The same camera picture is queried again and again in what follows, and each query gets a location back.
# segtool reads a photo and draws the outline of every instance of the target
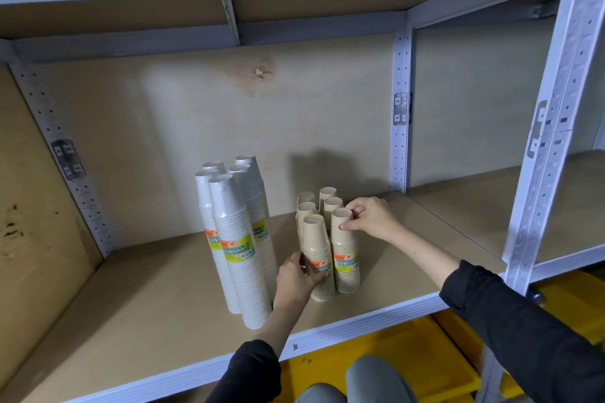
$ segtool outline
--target hand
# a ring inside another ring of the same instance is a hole
[[[390,242],[398,230],[404,229],[391,213],[387,202],[377,197],[359,197],[347,204],[353,211],[350,222],[340,225],[343,231],[366,231],[371,236]]]
[[[301,253],[294,252],[279,268],[274,310],[299,309],[302,312],[315,286],[330,276],[328,271],[305,274],[300,267],[300,258]]]

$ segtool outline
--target brown shelf surface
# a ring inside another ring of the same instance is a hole
[[[396,215],[450,253],[495,272],[504,264],[401,193]],[[271,218],[278,260],[297,250],[293,214]],[[359,236],[362,285],[352,295],[311,300],[294,332],[434,293],[404,254]],[[113,252],[0,398],[55,403],[229,354],[254,332],[228,312],[204,234]]]
[[[412,188],[409,195],[498,258],[517,190],[520,167]],[[567,158],[538,262],[605,243],[605,151]]]

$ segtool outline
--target person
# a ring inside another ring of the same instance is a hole
[[[605,354],[547,311],[513,291],[492,272],[458,260],[405,228],[386,202],[351,201],[344,230],[383,239],[410,257],[439,287],[441,299],[466,320],[523,391],[535,402],[605,402]],[[281,392],[279,356],[312,289],[329,275],[305,275],[295,253],[279,269],[274,310],[256,339],[246,342],[206,400],[270,402]],[[362,357],[346,376],[347,397],[328,384],[307,389],[297,402],[416,402],[390,366]]]

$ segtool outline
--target person's left hand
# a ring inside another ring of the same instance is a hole
[[[279,268],[274,310],[299,309],[302,312],[315,286],[330,276],[328,271],[305,274],[300,267],[300,258],[301,253],[294,252]]]

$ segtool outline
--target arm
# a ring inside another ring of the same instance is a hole
[[[386,202],[359,198],[348,208],[356,220],[344,230],[363,230],[408,255],[442,291],[441,298],[494,352],[536,401],[605,401],[605,355],[547,311],[525,299],[492,272],[459,261],[407,230]]]
[[[303,274],[299,261],[300,252],[295,252],[279,269],[273,312],[256,338],[242,344],[233,354],[207,403],[266,403],[281,393],[279,356],[313,288],[329,277],[326,271]]]

